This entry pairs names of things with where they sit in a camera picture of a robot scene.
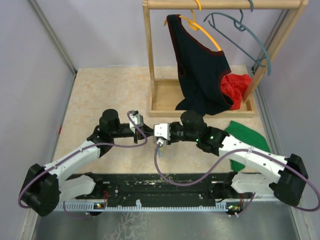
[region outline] red cloth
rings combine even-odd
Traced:
[[[240,109],[242,97],[250,83],[251,77],[248,74],[228,74],[223,77],[221,81],[221,91],[234,102],[230,110]]]

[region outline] beige table surface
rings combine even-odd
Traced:
[[[246,74],[244,65],[230,66],[232,73]],[[177,78],[175,66],[155,68],[157,78]],[[179,118],[148,117],[147,101],[150,97],[148,67],[80,68],[72,90],[54,159],[59,159],[81,145],[99,124],[106,109],[116,109],[121,123],[128,123],[127,111],[138,110],[144,123],[154,124],[179,121]],[[205,118],[213,127],[225,129],[231,118]],[[260,116],[233,119],[265,136]],[[115,143],[132,145],[133,139],[116,139]],[[150,137],[146,145],[139,148],[113,147],[106,155],[93,161],[79,173],[156,173],[154,166],[155,145]],[[218,157],[199,150],[195,143],[179,142],[166,146],[158,161],[165,173],[203,173],[212,167]],[[229,172],[230,162],[225,159],[213,172]],[[255,172],[246,168],[246,172]]]

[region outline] gray wall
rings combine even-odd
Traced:
[[[280,147],[300,155],[310,180],[320,189],[320,2],[309,5],[261,82]],[[307,187],[303,195],[313,208],[317,198]],[[320,239],[320,211],[311,213]]]
[[[17,239],[28,168],[50,160],[72,74],[26,0],[0,1],[0,233]]]
[[[142,11],[142,0],[38,0],[46,17],[67,49],[76,68],[106,67],[113,65],[147,66],[147,47]],[[232,43],[212,29],[203,19],[213,10],[195,11],[197,23],[216,38],[230,64],[253,65],[252,60]],[[222,11],[240,18],[238,10]],[[248,25],[264,43],[281,10],[244,11],[244,24]],[[176,59],[168,26],[164,21],[168,14],[192,17],[189,10],[151,10],[152,42],[156,66],[176,65]],[[232,20],[216,17],[217,26],[227,36],[258,56],[261,49],[247,32],[234,28]],[[215,46],[199,30],[189,32],[216,51]]]

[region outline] wooden frame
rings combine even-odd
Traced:
[[[251,5],[248,0],[200,0],[202,9],[250,9]],[[268,53],[270,60],[273,61],[277,56],[280,48],[286,41],[291,30],[294,28],[299,17],[308,5],[308,0],[254,0],[254,9],[287,9],[288,12],[282,24],[277,30],[270,46]],[[150,10],[157,9],[198,9],[194,0],[143,0],[143,16],[145,37],[148,52],[149,71],[150,71],[150,117],[179,117],[183,111],[175,110],[175,106],[184,99],[182,92],[179,91],[179,81],[177,79],[155,79],[155,67],[152,48]],[[228,110],[217,115],[206,115],[211,118],[251,118],[256,115],[253,92],[264,77],[267,67],[258,67],[246,90],[239,110]],[[170,96],[169,100],[160,96],[166,94]]]

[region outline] blue hanger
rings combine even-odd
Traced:
[[[250,4],[251,4],[251,12],[254,9],[254,5],[252,0],[249,0]],[[240,13],[241,13],[241,18],[240,21],[235,19],[234,17],[222,13],[222,12],[212,12],[210,13],[208,16],[205,17],[205,19],[203,20],[203,22],[205,22],[207,20],[207,18],[211,15],[212,17],[212,23],[210,22],[210,20],[208,21],[209,25],[215,29],[218,33],[220,33],[222,36],[224,36],[226,39],[228,39],[230,42],[232,42],[237,48],[239,48],[242,52],[244,52],[249,58],[251,58],[256,64],[258,64],[260,67],[266,67],[266,65],[261,64],[261,61],[266,59],[267,62],[267,66],[268,66],[268,71],[267,71],[267,75],[269,76],[271,74],[271,61],[270,61],[270,56],[265,48],[265,46],[262,44],[262,42],[259,40],[259,38],[246,26],[242,23],[242,20],[244,18],[244,13],[243,11],[240,9]],[[235,43],[232,39],[230,39],[228,36],[226,36],[223,32],[221,32],[215,24],[215,19],[214,19],[214,15],[222,15],[225,16],[231,20],[233,20],[233,25],[234,27],[239,30],[240,32],[244,32],[244,31],[248,31],[250,33],[250,35],[256,40],[256,42],[259,44],[259,46],[262,48],[265,57],[260,58],[260,59],[255,59],[253,56],[251,56],[246,50],[244,50],[241,46],[239,46],[237,43]]]

